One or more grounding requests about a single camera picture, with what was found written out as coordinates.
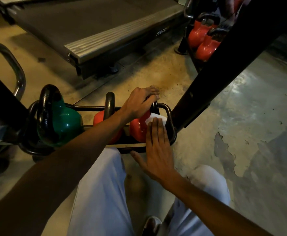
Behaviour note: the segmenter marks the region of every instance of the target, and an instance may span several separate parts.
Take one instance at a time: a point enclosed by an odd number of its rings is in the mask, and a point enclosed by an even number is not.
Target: treadmill side rail
[[[69,54],[77,58],[78,63],[86,62],[105,51],[136,38],[157,24],[181,15],[183,6],[177,4],[155,14],[132,21],[130,23],[103,31],[96,35],[65,45]]]

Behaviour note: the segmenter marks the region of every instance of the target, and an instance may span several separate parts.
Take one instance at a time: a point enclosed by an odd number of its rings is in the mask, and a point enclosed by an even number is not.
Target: pant leg
[[[79,182],[67,236],[134,235],[125,177],[119,151],[105,148]]]
[[[200,165],[187,175],[190,182],[211,194],[226,205],[230,204],[230,193],[225,178],[212,167]],[[173,204],[173,217],[169,225],[169,236],[213,235],[201,220],[178,198]]]

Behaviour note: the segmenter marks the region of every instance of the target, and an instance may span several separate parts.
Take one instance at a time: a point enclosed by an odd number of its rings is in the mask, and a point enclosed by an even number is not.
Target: forearm
[[[31,167],[0,201],[0,234],[40,235],[126,121],[118,111]]]
[[[169,174],[167,182],[163,185],[191,209],[216,236],[271,235],[210,194],[195,187],[176,171]]]

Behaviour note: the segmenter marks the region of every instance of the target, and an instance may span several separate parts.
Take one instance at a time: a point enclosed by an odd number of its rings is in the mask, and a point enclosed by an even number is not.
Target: green kettlebell
[[[54,85],[46,85],[39,98],[37,110],[39,138],[52,147],[60,147],[83,130],[81,115],[66,107],[63,97]]]

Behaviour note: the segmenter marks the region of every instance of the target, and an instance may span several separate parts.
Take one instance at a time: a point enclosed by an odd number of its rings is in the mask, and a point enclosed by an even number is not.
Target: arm
[[[48,219],[96,161],[109,140],[158,99],[136,88],[122,108],[31,167],[0,200],[0,235],[41,235]]]
[[[146,174],[184,202],[214,235],[271,235],[175,171],[169,139],[161,119],[153,119],[148,126],[146,149],[146,162],[137,152],[130,154]]]

